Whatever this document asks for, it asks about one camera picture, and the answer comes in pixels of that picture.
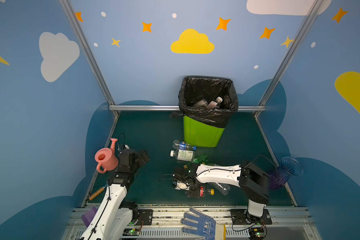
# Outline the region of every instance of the watering can handle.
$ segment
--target watering can handle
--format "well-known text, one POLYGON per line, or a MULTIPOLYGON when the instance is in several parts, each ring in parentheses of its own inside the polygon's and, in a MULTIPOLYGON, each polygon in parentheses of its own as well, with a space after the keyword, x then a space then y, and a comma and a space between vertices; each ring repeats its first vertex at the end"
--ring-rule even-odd
POLYGON ((101 170, 100 169, 100 166, 101 166, 101 163, 99 162, 98 164, 97 164, 97 167, 96 167, 96 170, 98 171, 98 172, 100 172, 100 173, 105 173, 107 170, 104 168, 104 170, 101 170))

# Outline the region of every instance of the purple object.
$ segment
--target purple object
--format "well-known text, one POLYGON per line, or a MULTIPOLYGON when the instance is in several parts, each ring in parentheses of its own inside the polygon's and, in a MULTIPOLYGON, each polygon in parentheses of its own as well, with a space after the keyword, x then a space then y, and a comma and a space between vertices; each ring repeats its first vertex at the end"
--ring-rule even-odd
POLYGON ((81 215, 81 219, 83 220, 84 224, 86 227, 89 226, 89 224, 91 223, 92 219, 95 217, 97 212, 96 207, 91 208, 88 212, 86 212, 85 214, 81 215))
POLYGON ((288 179, 293 176, 299 176, 304 172, 302 165, 293 157, 283 157, 280 166, 269 174, 269 188, 279 189, 284 186, 288 179))

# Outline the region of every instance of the black trash bag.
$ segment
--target black trash bag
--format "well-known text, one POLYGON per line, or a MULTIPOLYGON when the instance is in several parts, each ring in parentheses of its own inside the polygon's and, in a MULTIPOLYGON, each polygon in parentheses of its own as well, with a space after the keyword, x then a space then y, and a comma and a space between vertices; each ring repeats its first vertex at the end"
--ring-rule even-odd
POLYGON ((212 127, 225 128, 231 116, 239 108, 239 100, 233 82, 226 78, 185 77, 178 97, 181 115, 212 127), (192 107, 203 98, 211 102, 217 97, 223 99, 219 109, 192 107))

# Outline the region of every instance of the yellow cloud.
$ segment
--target yellow cloud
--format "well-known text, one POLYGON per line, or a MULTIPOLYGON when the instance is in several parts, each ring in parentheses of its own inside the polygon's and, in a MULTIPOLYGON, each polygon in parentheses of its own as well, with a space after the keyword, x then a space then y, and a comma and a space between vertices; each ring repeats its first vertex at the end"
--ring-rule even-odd
POLYGON ((174 53, 211 53, 215 49, 213 43, 209 42, 208 36, 198 33, 195 29, 187 29, 171 45, 174 53))
POLYGON ((335 81, 335 88, 360 113, 360 73, 341 74, 335 81))

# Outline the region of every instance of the blue bottle label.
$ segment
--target blue bottle label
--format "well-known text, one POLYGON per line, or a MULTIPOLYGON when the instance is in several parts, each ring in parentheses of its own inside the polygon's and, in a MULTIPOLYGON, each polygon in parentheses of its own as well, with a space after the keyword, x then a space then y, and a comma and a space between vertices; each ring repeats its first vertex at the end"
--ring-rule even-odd
POLYGON ((185 146, 186 146, 186 143, 184 141, 181 141, 180 144, 179 144, 179 149, 180 150, 185 150, 185 146))

